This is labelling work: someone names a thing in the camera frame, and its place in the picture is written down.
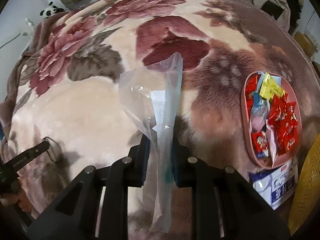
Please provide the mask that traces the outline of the person's hand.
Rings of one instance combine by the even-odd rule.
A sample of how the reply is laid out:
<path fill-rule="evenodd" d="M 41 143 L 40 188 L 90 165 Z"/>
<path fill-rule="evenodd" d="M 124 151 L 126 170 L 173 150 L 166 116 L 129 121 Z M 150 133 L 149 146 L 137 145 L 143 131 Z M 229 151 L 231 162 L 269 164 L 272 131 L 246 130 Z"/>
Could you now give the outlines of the person's hand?
<path fill-rule="evenodd" d="M 10 205 L 17 204 L 23 212 L 31 212 L 33 209 L 32 204 L 21 185 L 17 194 L 4 193 L 1 195 L 1 198 L 6 200 Z"/>

